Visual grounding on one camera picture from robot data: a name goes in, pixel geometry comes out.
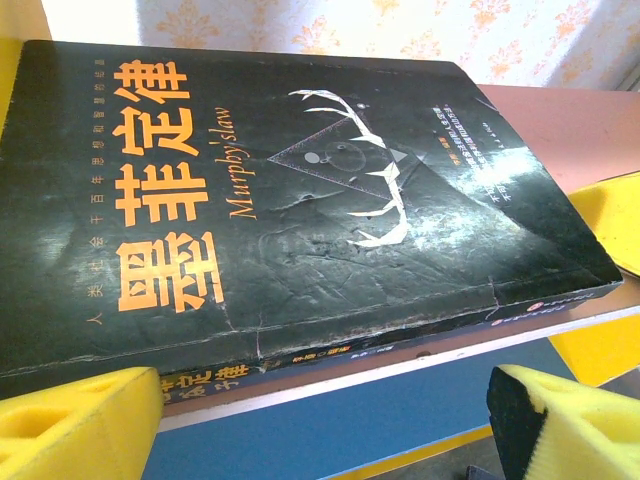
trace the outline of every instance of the small circle graphic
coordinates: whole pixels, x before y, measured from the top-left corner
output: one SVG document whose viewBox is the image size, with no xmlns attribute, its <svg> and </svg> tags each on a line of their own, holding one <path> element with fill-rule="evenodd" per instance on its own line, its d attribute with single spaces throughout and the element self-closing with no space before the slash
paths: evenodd
<svg viewBox="0 0 640 480">
<path fill-rule="evenodd" d="M 320 161 L 320 155 L 315 152 L 307 152 L 304 154 L 304 159 L 309 163 L 318 163 Z"/>
</svg>

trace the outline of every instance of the wallpaper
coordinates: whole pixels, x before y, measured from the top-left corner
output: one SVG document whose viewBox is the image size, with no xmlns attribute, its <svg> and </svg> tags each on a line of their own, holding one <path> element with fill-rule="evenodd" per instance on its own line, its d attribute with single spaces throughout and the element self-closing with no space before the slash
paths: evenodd
<svg viewBox="0 0 640 480">
<path fill-rule="evenodd" d="M 601 89 L 615 89 L 640 62 L 640 0 L 93 4 L 115 10 L 131 2 L 136 43 L 143 45 L 440 59 L 456 62 L 477 83 Z"/>
</svg>

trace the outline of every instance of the pink surface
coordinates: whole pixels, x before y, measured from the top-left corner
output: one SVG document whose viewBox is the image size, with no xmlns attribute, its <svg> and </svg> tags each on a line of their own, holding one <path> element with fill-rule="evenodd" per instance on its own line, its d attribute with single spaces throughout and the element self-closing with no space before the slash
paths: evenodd
<svg viewBox="0 0 640 480">
<path fill-rule="evenodd" d="M 640 170 L 640 94 L 481 88 L 566 193 Z"/>
</svg>

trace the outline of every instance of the publisher logo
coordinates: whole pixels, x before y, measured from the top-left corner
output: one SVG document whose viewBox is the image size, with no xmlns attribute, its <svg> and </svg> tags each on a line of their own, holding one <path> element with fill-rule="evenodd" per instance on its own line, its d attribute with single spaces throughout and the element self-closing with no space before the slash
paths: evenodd
<svg viewBox="0 0 640 480">
<path fill-rule="evenodd" d="M 539 309 L 540 307 L 542 307 L 544 305 L 544 302 L 538 302 L 538 303 L 534 303 L 533 305 L 531 305 L 529 308 L 527 308 L 527 312 L 533 312 L 534 310 Z"/>
<path fill-rule="evenodd" d="M 537 315 L 544 315 L 546 313 L 559 312 L 560 310 L 564 310 L 566 307 L 567 305 L 557 305 L 551 308 L 544 308 L 542 310 L 535 310 L 533 312 L 523 313 L 522 315 L 516 315 L 515 317 L 511 317 L 511 318 L 498 319 L 498 320 L 495 320 L 493 323 L 491 323 L 491 326 L 495 327 L 496 325 L 500 325 L 501 323 L 513 322 L 514 320 L 520 320 L 522 318 L 529 318 L 529 317 L 535 317 Z"/>
</svg>

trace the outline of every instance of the black book cover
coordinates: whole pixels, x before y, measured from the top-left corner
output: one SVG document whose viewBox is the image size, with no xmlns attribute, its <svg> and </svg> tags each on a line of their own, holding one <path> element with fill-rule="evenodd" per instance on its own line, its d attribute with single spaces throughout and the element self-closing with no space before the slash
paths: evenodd
<svg viewBox="0 0 640 480">
<path fill-rule="evenodd" d="M 621 281 L 447 62 L 27 42 L 0 200 L 2 396 L 227 389 Z"/>
</svg>

